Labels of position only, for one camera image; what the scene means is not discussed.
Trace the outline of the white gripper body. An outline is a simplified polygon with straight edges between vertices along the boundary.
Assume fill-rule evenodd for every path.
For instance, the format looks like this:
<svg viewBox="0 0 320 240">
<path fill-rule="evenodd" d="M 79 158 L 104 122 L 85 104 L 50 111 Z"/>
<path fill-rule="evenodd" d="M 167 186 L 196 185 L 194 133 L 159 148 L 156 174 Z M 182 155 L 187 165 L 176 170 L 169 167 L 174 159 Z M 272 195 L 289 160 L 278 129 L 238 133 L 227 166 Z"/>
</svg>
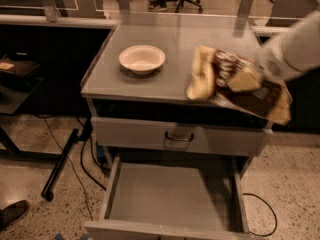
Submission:
<svg viewBox="0 0 320 240">
<path fill-rule="evenodd" d="M 256 53 L 256 63 L 266 79 L 272 82 L 290 81 L 302 75 L 291 66 L 284 56 L 283 37 L 274 36 L 266 41 Z"/>
</svg>

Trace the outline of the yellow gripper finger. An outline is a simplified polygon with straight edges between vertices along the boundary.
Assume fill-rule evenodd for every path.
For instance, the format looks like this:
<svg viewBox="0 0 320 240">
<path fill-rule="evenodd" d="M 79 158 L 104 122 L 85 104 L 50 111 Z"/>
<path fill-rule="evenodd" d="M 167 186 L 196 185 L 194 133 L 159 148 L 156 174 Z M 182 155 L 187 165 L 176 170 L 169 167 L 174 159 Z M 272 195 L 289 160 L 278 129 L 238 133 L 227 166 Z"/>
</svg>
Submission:
<svg viewBox="0 0 320 240">
<path fill-rule="evenodd" d="M 233 92 L 245 92 L 261 87 L 263 74 L 255 67 L 245 67 L 230 77 L 226 84 Z"/>
</svg>

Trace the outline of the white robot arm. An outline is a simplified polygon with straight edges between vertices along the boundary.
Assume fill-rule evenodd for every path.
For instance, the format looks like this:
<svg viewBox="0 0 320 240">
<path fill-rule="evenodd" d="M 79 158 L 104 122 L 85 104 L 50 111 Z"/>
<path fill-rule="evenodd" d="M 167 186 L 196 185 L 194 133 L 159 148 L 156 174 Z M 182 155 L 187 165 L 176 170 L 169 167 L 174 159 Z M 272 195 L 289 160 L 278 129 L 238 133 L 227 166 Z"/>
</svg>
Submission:
<svg viewBox="0 0 320 240">
<path fill-rule="evenodd" d="M 320 66 L 320 11 L 270 38 L 249 64 L 226 81 L 233 92 L 251 91 L 264 80 L 273 83 L 297 79 Z"/>
</svg>

